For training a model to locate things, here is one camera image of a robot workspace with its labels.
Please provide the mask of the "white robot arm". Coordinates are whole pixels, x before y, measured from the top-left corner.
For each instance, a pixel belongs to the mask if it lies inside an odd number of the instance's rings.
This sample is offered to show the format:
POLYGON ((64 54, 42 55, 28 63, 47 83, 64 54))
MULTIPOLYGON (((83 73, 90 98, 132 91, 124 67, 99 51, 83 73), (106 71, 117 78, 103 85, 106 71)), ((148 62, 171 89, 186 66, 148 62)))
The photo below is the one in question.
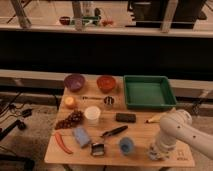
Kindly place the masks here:
POLYGON ((213 160, 213 135, 201 132, 191 124, 192 117, 186 110, 180 109, 162 116, 160 131, 150 149, 153 159, 165 160, 180 140, 213 160))

